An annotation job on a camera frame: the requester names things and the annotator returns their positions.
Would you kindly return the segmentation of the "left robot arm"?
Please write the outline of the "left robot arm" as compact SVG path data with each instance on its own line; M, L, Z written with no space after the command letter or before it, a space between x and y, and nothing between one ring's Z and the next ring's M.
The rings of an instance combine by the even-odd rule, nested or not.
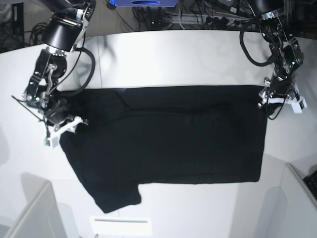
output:
M300 114L307 103L300 94L294 72L303 64L304 55L288 24L282 21L284 3L281 0L249 0L247 3L253 16L240 30L240 46L253 65L274 65L272 76L264 79L258 107L265 109L269 120L275 120L286 104L291 105L294 113ZM252 25L259 27L263 39L269 44L271 55L265 62L254 60L244 43L244 34Z

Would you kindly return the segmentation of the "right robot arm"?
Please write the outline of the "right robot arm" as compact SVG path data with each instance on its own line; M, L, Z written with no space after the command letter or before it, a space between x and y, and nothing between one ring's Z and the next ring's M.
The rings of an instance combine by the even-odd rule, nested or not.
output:
M80 94L90 83L95 71L94 55L85 47L79 47L78 43L85 39L96 1L42 0L40 3L53 13L41 38L46 48L41 50L23 99L18 102L27 110L38 110L45 127L54 128L53 132L47 130L45 137L45 144L52 146L53 140L64 132L75 132L78 124L86 123L81 117L70 114L66 99ZM71 52L85 53L91 59L91 71L79 89L60 92L57 88L66 79L65 53Z

